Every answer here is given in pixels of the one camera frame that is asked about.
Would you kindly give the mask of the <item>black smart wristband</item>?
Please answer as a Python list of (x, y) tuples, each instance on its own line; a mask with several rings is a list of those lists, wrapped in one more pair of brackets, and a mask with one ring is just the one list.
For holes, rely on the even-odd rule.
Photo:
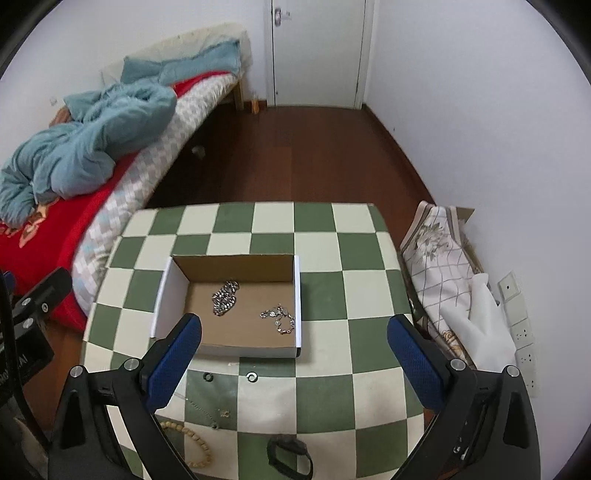
[[(315, 465), (308, 446), (297, 437), (290, 435), (276, 435), (270, 437), (266, 444), (267, 463), (277, 473), (291, 480), (311, 480), (314, 478)], [(297, 461), (304, 459), (308, 462), (308, 470), (297, 470)]]

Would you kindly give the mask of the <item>white fabric sheet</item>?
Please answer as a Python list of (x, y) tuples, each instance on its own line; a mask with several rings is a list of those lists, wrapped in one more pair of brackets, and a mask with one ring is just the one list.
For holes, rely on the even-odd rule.
[(470, 311), (447, 303), (441, 305), (440, 313), (478, 370), (501, 373), (506, 366), (516, 365), (516, 345), (488, 281), (486, 273), (472, 278)]

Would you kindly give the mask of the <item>bed with red sheet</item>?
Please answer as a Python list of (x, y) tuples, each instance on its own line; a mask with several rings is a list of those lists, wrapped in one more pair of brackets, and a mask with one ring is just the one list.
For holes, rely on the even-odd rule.
[(1, 170), (1, 268), (24, 299), (58, 268), (70, 292), (49, 311), (82, 331), (116, 238), (252, 63), (249, 34), (222, 23), (162, 40), (65, 98), (53, 123)]

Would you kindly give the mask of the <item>green white checkered tablecloth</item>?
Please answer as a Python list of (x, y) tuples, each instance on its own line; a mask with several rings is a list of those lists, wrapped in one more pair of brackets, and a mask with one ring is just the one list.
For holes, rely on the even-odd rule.
[(228, 203), (136, 212), (90, 310), (90, 371), (141, 357), (185, 311), (202, 341), (168, 404), (166, 434), (203, 479), (273, 479), (276, 434), (318, 479), (389, 479), (424, 408), (387, 341), (410, 305), (371, 204)]

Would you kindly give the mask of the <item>floral patterned cloth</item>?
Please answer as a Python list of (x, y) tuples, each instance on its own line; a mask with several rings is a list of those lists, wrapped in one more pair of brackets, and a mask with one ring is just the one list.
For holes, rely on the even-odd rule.
[(400, 259), (416, 323), (447, 355), (470, 364), (467, 349), (441, 313), (443, 306), (469, 313), (472, 303), (476, 271), (463, 248), (458, 209), (421, 202), (401, 242)]

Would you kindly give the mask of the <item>white cardboard box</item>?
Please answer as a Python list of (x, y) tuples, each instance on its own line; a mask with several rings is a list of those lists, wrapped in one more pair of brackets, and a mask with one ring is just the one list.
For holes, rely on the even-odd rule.
[(158, 287), (151, 336), (185, 314), (200, 319), (204, 355), (301, 354), (301, 261), (294, 254), (172, 255)]

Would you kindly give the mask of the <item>blue crumpled blanket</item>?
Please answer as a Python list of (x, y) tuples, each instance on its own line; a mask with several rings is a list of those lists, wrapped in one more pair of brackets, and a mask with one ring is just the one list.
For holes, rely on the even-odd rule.
[(166, 129), (175, 113), (175, 84), (240, 69), (236, 39), (183, 58), (125, 58), (119, 82), (65, 97), (68, 121), (31, 136), (5, 162), (2, 223), (19, 229), (40, 205), (96, 191), (121, 157), (150, 145)]

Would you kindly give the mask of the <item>checkered grey bed cover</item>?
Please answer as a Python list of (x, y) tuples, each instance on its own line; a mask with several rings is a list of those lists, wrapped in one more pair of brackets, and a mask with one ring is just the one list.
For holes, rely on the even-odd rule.
[(200, 80), (177, 100), (175, 113), (160, 137), (131, 161), (114, 189), (98, 209), (75, 251), (72, 262), (73, 294), (88, 315), (103, 281), (116, 238), (133, 214), (142, 209), (190, 137), (212, 110), (240, 86), (231, 73)]

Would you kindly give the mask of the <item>white door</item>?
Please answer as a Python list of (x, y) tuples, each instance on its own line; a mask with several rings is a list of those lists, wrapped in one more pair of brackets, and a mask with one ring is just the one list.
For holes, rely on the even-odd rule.
[(374, 1), (267, 1), (267, 89), (273, 106), (359, 109)]

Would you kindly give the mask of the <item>white wall power strip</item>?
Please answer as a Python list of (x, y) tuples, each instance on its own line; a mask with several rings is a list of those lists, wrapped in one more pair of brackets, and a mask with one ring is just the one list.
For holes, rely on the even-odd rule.
[(499, 280), (497, 285), (510, 334), (516, 346), (517, 366), (522, 373), (528, 394), (535, 398), (538, 394), (535, 337), (525, 297), (513, 271)]

